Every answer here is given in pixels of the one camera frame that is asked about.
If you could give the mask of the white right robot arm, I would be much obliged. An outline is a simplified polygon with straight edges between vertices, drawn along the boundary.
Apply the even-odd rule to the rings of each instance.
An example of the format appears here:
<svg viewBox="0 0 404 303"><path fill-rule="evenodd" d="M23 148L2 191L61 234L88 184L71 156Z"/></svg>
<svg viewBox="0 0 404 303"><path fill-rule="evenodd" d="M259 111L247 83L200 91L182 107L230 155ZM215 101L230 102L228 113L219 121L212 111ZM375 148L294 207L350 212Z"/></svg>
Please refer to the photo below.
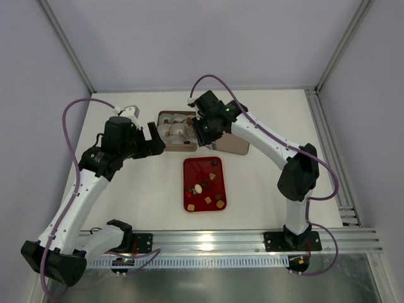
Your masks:
<svg viewBox="0 0 404 303"><path fill-rule="evenodd" d="M198 98L189 98L187 104L197 112L191 123L199 146L212 144L224 133L233 134L257 148L280 169L276 186L286 199L287 217L279 240L290 250L307 248L312 232L307 210L319 177L316 148L309 143L300 146L271 133L246 106L236 100L225 104L211 90Z"/></svg>

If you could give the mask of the gold tin lid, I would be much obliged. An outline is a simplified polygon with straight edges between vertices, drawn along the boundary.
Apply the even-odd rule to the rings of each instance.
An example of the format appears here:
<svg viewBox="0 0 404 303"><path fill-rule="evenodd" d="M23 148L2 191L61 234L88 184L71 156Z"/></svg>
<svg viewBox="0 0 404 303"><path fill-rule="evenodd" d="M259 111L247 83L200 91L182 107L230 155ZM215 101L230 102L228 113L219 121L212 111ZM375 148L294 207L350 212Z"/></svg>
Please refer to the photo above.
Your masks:
<svg viewBox="0 0 404 303"><path fill-rule="evenodd" d="M234 134L223 133L222 137L215 141L213 149L235 155L247 155L250 144Z"/></svg>

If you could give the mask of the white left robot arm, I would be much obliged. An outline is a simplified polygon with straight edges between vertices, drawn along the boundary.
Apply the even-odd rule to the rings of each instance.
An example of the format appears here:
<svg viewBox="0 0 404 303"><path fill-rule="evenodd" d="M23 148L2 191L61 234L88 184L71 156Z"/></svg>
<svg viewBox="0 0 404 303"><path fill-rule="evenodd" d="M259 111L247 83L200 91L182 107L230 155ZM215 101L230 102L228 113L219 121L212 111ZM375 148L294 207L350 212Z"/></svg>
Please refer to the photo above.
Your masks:
<svg viewBox="0 0 404 303"><path fill-rule="evenodd" d="M160 155L165 149L157 126L148 123L151 138L128 117L115 116L105 123L96 143L81 156L76 180L51 223L36 241L26 241L21 255L31 269L72 287L89 262L109 251L127 253L133 246L132 226L109 220L98 232L79 242L78 236L96 200L125 160Z"/></svg>

